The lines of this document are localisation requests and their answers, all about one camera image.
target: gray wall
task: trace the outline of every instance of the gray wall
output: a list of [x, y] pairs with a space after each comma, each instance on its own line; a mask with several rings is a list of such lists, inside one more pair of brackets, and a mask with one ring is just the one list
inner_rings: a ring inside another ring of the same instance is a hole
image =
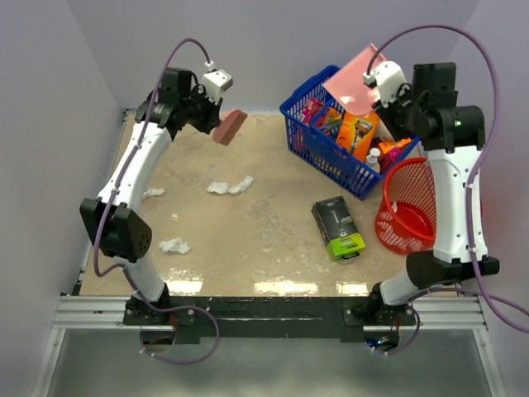
[[[485, 162], [482, 179], [485, 238], [491, 255], [500, 258], [502, 263], [500, 275], [487, 279], [487, 286], [491, 293], [526, 307], [529, 307], [529, 249], [526, 243], [529, 235], [528, 14], [527, 0], [482, 0], [468, 25], [494, 59], [503, 96], [500, 135]], [[462, 38], [450, 58], [458, 65], [462, 103], [478, 104], [490, 121], [492, 88], [478, 51]], [[500, 308], [510, 319], [529, 326], [527, 318], [518, 312]], [[489, 309], [486, 312], [509, 395], [529, 395], [529, 336], [501, 323]]]
[[[174, 44], [192, 36], [236, 85], [227, 105], [276, 110], [308, 77], [343, 65], [370, 41], [382, 44], [424, 22], [465, 26], [479, 0], [67, 0], [120, 105], [137, 107], [152, 89]], [[457, 37], [425, 32], [395, 44], [407, 71], [415, 61], [444, 60]], [[203, 58], [190, 46], [176, 64], [197, 72]]]
[[0, 2], [0, 395], [31, 392], [119, 108], [63, 0]]

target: black and green package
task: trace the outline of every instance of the black and green package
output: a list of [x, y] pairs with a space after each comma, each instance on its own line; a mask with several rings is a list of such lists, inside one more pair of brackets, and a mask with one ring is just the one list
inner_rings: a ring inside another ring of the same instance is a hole
[[364, 240], [353, 222], [343, 197], [338, 196], [314, 203], [312, 215], [316, 219], [333, 261], [354, 258], [365, 248]]

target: red wastebasket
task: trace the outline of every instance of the red wastebasket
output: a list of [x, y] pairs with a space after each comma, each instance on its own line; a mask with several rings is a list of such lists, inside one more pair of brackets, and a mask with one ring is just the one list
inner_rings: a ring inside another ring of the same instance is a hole
[[436, 239], [436, 194], [424, 157], [404, 160], [386, 175], [374, 229], [389, 250], [406, 255], [426, 251]]

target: pink dustpan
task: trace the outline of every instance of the pink dustpan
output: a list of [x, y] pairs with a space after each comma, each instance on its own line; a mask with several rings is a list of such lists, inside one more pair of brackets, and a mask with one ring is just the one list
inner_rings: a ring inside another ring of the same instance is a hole
[[[341, 68], [328, 79], [323, 86], [343, 108], [354, 115], [367, 114], [372, 105], [380, 99], [379, 89], [370, 89], [364, 84], [362, 74], [367, 70], [371, 57], [377, 47], [373, 44], [365, 47], [351, 62]], [[379, 54], [373, 67], [386, 58]]]

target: blue plastic basket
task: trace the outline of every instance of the blue plastic basket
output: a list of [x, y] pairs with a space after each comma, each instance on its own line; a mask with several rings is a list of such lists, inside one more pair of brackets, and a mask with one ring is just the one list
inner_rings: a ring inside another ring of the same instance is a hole
[[[344, 112], [340, 104], [323, 88], [323, 84], [339, 69], [335, 65], [327, 66], [299, 87], [279, 109], [285, 116], [287, 143], [291, 152], [320, 170], [358, 199], [363, 200], [389, 170], [386, 170], [383, 175], [378, 174], [353, 157], [347, 150], [340, 148], [330, 137], [313, 125], [329, 106], [342, 114]], [[298, 119], [298, 114], [303, 110], [309, 98], [325, 103], [322, 111], [313, 118], [310, 127]], [[331, 135], [337, 134], [339, 128], [335, 127], [336, 131], [331, 131]], [[413, 139], [392, 167], [405, 159], [418, 141], [418, 137]]]

